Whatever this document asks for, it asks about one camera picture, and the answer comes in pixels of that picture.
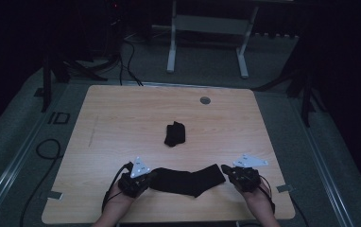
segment white metal frame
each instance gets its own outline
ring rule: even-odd
[[[213,17],[200,17],[177,14],[177,0],[172,1],[172,26],[171,26],[171,45],[169,48],[167,73],[175,71],[175,58],[177,54],[176,33],[177,30],[191,30],[201,32],[212,32],[222,34],[243,35],[242,44],[236,48],[236,56],[239,62],[240,76],[244,79],[249,77],[248,67],[246,66],[245,51],[248,45],[254,20],[257,15],[258,7],[255,7],[249,20],[225,19]]]

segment hand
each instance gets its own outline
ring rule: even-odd
[[[93,225],[94,227],[114,226],[128,212],[130,206],[136,200],[124,195],[119,189],[118,183],[115,183],[111,189],[109,198],[112,196],[115,197],[107,202],[103,214]]]
[[[260,187],[269,193],[269,189],[265,184],[263,184],[263,181],[261,181]],[[274,217],[268,198],[259,188],[256,188],[253,192],[239,191],[239,193],[242,194],[249,210],[258,219],[258,221],[260,221],[263,227],[281,226]]]

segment black fabric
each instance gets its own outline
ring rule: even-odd
[[[224,175],[217,164],[193,173],[168,168],[156,168],[152,172],[156,172],[157,177],[151,182],[150,188],[195,198],[206,190],[225,182]]]
[[[184,125],[174,121],[173,125],[166,126],[166,137],[164,143],[173,148],[177,144],[182,144],[186,141],[186,133]]]

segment circular hole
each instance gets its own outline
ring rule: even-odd
[[[203,96],[203,97],[200,99],[200,102],[201,102],[202,104],[204,104],[204,105],[208,105],[208,104],[210,104],[211,99],[210,99],[209,97],[207,97],[207,96]]]

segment black cable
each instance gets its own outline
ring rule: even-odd
[[[118,196],[119,194],[121,194],[122,191],[116,193],[115,195],[111,196],[109,199],[107,199],[107,202],[110,201],[111,199],[115,198],[116,196]]]
[[[266,180],[266,178],[265,178],[265,177],[263,177],[263,176],[261,176],[261,175],[260,175],[260,177],[261,177],[264,181],[266,181],[266,185],[268,186],[268,190],[269,190],[269,196],[272,198],[272,189],[271,189],[271,185],[269,185],[269,182]]]
[[[301,218],[303,219],[305,225],[309,227],[307,218],[305,217],[304,213],[302,212],[301,208],[298,206],[298,204],[293,200],[292,197],[290,197],[290,200],[292,200],[292,203],[295,205],[296,209],[298,209],[299,213],[301,213]]]
[[[126,40],[124,40],[124,43],[130,45],[132,50],[131,50],[131,54],[130,54],[127,66],[122,64],[122,67],[124,67],[128,71],[129,75],[137,82],[137,84],[139,86],[143,86],[143,83],[138,78],[136,78],[136,76],[130,71],[130,62],[131,62],[131,60],[133,59],[133,56],[134,56],[134,45],[131,44],[130,42],[126,41]]]
[[[44,156],[40,153],[40,147],[45,144],[46,142],[52,141],[54,143],[57,144],[57,153],[54,157],[48,157],[48,156]],[[54,165],[56,164],[56,162],[63,157],[63,155],[60,155],[60,142],[56,139],[46,139],[44,141],[42,141],[37,147],[36,147],[36,153],[39,157],[46,159],[46,160],[53,160],[53,162],[51,163],[51,166],[48,168],[48,170],[45,172],[44,176],[42,177],[42,179],[39,181],[39,183],[37,184],[36,188],[34,188],[33,192],[30,194],[30,197],[27,199],[26,204],[24,209],[22,210],[22,214],[21,214],[21,218],[20,218],[20,222],[19,222],[19,226],[24,226],[24,219],[25,219],[25,213],[27,210],[27,207],[29,206],[31,200],[33,199],[34,195],[36,194],[37,190],[39,189],[39,187],[43,184],[44,180],[47,178],[48,174],[50,174],[51,170],[53,169]]]

